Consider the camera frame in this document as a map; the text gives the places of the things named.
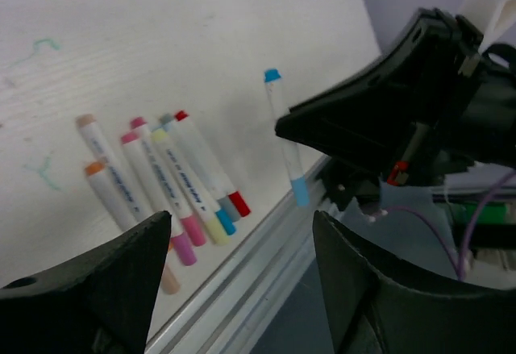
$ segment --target yellow marker cap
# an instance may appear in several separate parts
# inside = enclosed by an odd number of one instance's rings
[[[155,142],[160,142],[161,140],[166,140],[169,137],[169,134],[163,129],[158,128],[152,133],[152,140]]]
[[[214,217],[210,221],[205,221],[204,225],[214,243],[217,245],[225,245],[229,243],[229,236],[226,231],[224,231],[223,225],[217,217]]]

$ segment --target orange marker cap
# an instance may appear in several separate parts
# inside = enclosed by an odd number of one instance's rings
[[[93,162],[84,168],[84,172],[86,173],[86,176],[89,177],[90,175],[94,175],[94,174],[102,171],[105,168],[106,167],[104,167],[104,165],[102,163]]]

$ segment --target green marker mark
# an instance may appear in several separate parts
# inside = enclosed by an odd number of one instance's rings
[[[36,54],[38,54],[40,52],[41,45],[43,45],[43,44],[48,45],[50,48],[52,48],[54,50],[61,49],[61,46],[56,41],[54,41],[52,38],[45,38],[42,40],[34,41],[34,43],[32,44],[32,53],[29,56],[23,58],[22,60],[18,60],[15,63],[9,65],[9,67],[12,68],[13,66],[20,65],[23,62],[30,60],[32,57],[34,57]]]
[[[50,156],[46,156],[43,164],[41,165],[41,167],[34,168],[32,166],[29,166],[29,165],[23,165],[23,168],[26,169],[26,170],[29,170],[29,171],[33,171],[34,173],[37,173],[41,177],[41,179],[43,179],[43,181],[47,184],[47,186],[49,188],[51,188],[52,190],[62,191],[61,188],[58,185],[56,185],[53,181],[51,181],[50,178],[47,175],[47,171],[50,168],[50,161],[51,160],[52,159],[51,159]]]

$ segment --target whiteboard surface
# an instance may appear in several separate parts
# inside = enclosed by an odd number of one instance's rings
[[[263,71],[293,105],[378,54],[363,0],[0,0],[0,286],[119,234],[83,177],[76,116],[121,156],[129,119],[186,109],[252,215],[193,267],[169,254],[182,290],[159,294],[154,334],[290,189]],[[301,154],[305,170],[320,157]]]

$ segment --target marker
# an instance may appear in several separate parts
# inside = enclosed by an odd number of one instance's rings
[[[150,199],[151,207],[154,211],[166,210],[170,213],[170,239],[174,250],[183,265],[192,265],[197,262],[188,236],[183,232],[177,223],[177,217],[165,197],[161,185],[156,179],[154,170],[148,161],[144,147],[138,135],[131,131],[121,137],[122,149],[132,168],[135,170],[147,197]]]
[[[160,154],[166,159],[167,166],[180,182],[190,203],[193,205],[199,217],[204,222],[208,233],[216,244],[227,244],[229,237],[224,231],[223,225],[199,191],[198,185],[192,181],[192,170],[186,164],[184,158],[177,150],[167,133],[159,128],[152,133],[152,140],[158,147]]]
[[[216,173],[224,186],[225,193],[236,207],[240,215],[242,217],[249,215],[251,210],[249,209],[248,204],[243,200],[242,194],[240,194],[240,192],[235,188],[231,182],[231,179],[224,172],[224,169],[218,162],[217,157],[211,151],[210,145],[206,142],[201,132],[197,129],[192,118],[189,117],[189,115],[183,110],[177,112],[175,117],[179,122],[178,126],[180,124],[184,124],[182,127],[185,129],[185,131],[188,132],[189,141],[192,140],[192,143],[195,143],[195,153],[197,154],[197,151],[199,151],[202,154],[201,158],[203,159],[203,163],[206,165],[206,167]]]
[[[188,125],[179,124],[171,114],[163,115],[160,122],[163,124],[163,129],[176,139],[179,149],[211,197],[226,211],[232,221],[238,221],[241,217],[239,211],[227,196],[218,174],[206,164],[207,158],[196,143],[195,137],[189,135]]]
[[[181,159],[183,159],[183,164],[189,168],[189,178],[192,180],[192,183],[196,186],[196,189],[199,190],[199,192],[202,194],[203,199],[205,200],[206,204],[211,208],[211,210],[215,213],[215,215],[218,217],[218,220],[223,225],[224,230],[228,235],[232,235],[236,232],[235,225],[233,224],[233,221],[231,220],[230,216],[227,214],[227,212],[218,204],[217,201],[214,200],[214,198],[211,196],[211,194],[206,190],[206,187],[202,184],[202,182],[199,180],[198,175],[191,169],[190,164],[186,161],[186,159],[183,156],[183,152],[177,145],[177,137],[170,137],[170,135],[167,135],[172,143],[174,148],[176,149],[176,152],[179,153],[181,156]]]
[[[106,167],[101,162],[93,162],[86,166],[84,171],[89,185],[119,228],[128,231],[137,225],[135,216],[119,194]]]
[[[275,119],[289,113],[285,104],[281,89],[281,75],[277,69],[265,71],[265,89],[267,90],[268,101],[273,109]],[[305,174],[301,165],[298,145],[290,140],[281,140],[283,159],[289,173],[290,184],[298,206],[307,206],[310,203],[308,189],[306,188]]]
[[[77,127],[95,158],[110,171],[114,183],[118,186],[124,201],[138,222],[142,222],[153,215],[154,212],[147,199],[136,181],[120,164],[113,149],[102,134],[95,117],[93,115],[78,117]]]
[[[86,179],[102,202],[120,230],[128,231],[137,225],[135,216],[131,213],[117,187],[111,180],[110,173],[101,162],[93,162],[85,167]],[[161,288],[167,294],[175,294],[181,288],[179,281],[165,265],[161,275]]]
[[[161,158],[158,151],[152,144],[151,130],[144,118],[138,117],[131,120],[131,128],[140,137],[142,147],[152,165],[157,180],[161,188],[172,203],[177,216],[181,220],[181,224],[185,228],[186,234],[196,247],[200,247],[206,243],[206,237],[202,232],[201,226],[195,217],[185,195],[182,193],[176,180],[169,172],[166,163]]]

